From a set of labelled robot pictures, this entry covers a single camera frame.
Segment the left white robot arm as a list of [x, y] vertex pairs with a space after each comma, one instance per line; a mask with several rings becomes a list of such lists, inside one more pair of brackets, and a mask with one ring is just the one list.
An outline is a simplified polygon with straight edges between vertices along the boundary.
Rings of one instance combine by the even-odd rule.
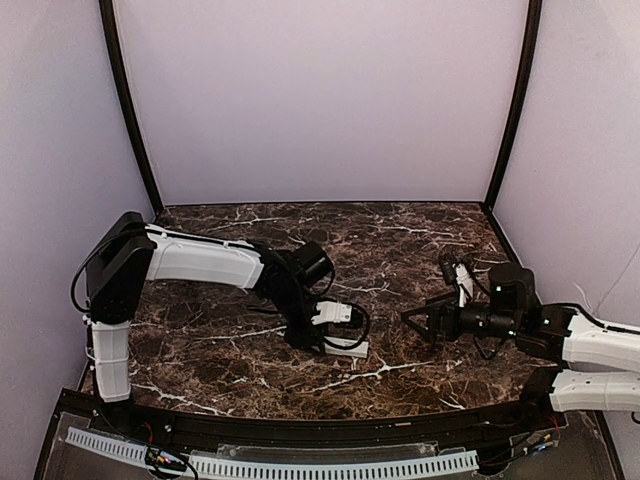
[[321, 309], [310, 289], [332, 270], [314, 241], [281, 250], [179, 233], [148, 224], [137, 212], [123, 214], [74, 276], [86, 282], [86, 300], [72, 303], [88, 322], [99, 398], [116, 403], [131, 395], [129, 330], [146, 282], [184, 280], [253, 291], [285, 319], [291, 347], [322, 350], [324, 334], [312, 322]]

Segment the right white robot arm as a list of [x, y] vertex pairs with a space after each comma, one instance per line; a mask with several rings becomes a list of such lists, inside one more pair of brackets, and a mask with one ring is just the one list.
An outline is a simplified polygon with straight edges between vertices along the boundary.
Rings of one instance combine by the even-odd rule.
[[576, 303], [540, 303], [534, 273], [517, 263], [489, 270], [489, 284], [481, 289], [485, 302], [473, 299], [479, 283], [465, 264], [442, 257], [440, 268], [453, 292], [401, 315], [423, 340], [453, 342], [468, 334], [475, 342], [511, 342], [549, 363], [531, 375], [522, 401], [553, 412], [638, 414], [638, 328], [597, 319]]

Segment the white remote control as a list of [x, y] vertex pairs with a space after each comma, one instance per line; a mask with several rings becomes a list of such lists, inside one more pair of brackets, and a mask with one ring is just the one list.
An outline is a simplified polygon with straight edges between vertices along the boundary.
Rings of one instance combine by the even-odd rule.
[[366, 359], [369, 353], [369, 342], [337, 337], [326, 337], [324, 349], [327, 354], [349, 356], [357, 359]]

